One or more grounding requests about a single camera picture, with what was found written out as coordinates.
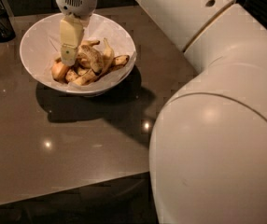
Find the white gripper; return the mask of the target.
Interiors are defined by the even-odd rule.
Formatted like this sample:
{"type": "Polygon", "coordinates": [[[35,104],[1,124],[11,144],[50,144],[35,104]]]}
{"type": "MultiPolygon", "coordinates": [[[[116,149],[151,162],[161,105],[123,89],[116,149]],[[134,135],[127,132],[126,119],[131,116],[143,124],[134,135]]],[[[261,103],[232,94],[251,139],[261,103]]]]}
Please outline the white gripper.
{"type": "Polygon", "coordinates": [[[59,10],[67,15],[60,21],[61,60],[67,66],[75,63],[78,47],[84,36],[84,28],[80,20],[86,20],[92,15],[97,7],[97,1],[56,0],[59,10]]]}

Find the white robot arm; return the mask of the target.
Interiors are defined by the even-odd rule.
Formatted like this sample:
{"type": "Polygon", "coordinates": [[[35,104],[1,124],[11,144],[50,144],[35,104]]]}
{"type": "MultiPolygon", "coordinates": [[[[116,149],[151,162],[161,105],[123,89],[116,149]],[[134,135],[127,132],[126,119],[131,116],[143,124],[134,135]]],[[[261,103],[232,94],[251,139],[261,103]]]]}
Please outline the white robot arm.
{"type": "Polygon", "coordinates": [[[197,71],[156,119],[160,224],[267,224],[267,30],[236,0],[135,0],[197,71]]]}

